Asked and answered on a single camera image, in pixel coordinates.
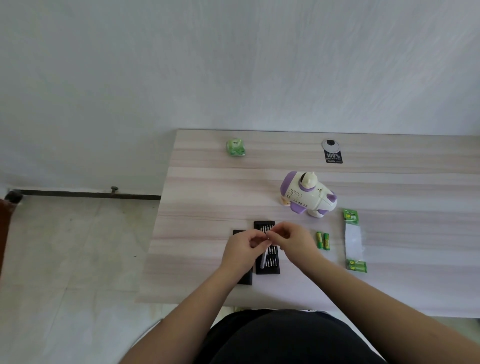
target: green battery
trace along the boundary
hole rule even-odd
[[[317,231],[316,236],[317,236],[317,247],[318,247],[318,249],[325,249],[324,240],[323,240],[323,237],[322,237],[322,232]]]
[[[330,250],[330,236],[328,235],[328,233],[324,234],[324,249]]]

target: wooden table top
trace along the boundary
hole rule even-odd
[[[246,155],[225,144],[240,137]],[[339,142],[327,164],[321,142]],[[335,191],[321,219],[280,204],[291,170]],[[345,265],[342,209],[359,212],[369,284],[428,314],[480,317],[480,137],[178,130],[138,301],[179,303],[219,265],[234,229],[289,220],[330,234]],[[335,310],[280,251],[280,275],[253,275],[225,305]]]

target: white wall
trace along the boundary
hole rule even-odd
[[[480,134],[478,0],[5,0],[0,181],[161,192],[176,128]]]

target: purple toy part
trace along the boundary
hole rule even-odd
[[[305,191],[305,192],[310,192],[310,191],[313,191],[315,189],[315,186],[313,186],[312,188],[305,188],[301,185],[300,183],[300,180],[299,180],[299,187],[302,191]]]
[[[292,183],[293,177],[295,177],[296,174],[297,174],[297,171],[293,170],[292,172],[289,172],[285,177],[285,179],[283,180],[282,185],[280,186],[280,193],[282,194],[282,196],[285,196],[285,194],[287,193],[288,186],[290,186],[290,184]]]
[[[301,214],[303,211],[305,211],[307,208],[300,206],[299,204],[296,204],[295,202],[290,203],[290,209],[293,212],[296,212],[297,214]]]
[[[334,194],[327,194],[327,198],[332,202],[336,201],[336,196]]]

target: white toy robot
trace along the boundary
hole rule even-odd
[[[313,172],[292,171],[280,187],[282,204],[301,214],[307,210],[310,216],[322,218],[336,207],[337,197]]]

